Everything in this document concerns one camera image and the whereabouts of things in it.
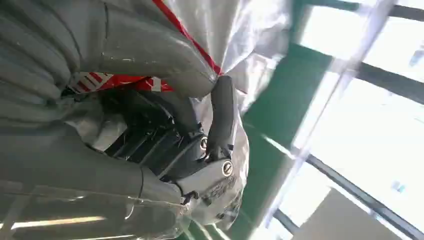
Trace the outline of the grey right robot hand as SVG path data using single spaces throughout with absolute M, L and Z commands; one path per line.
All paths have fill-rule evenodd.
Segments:
M 0 237 L 230 226 L 236 90 L 162 0 L 0 3 Z

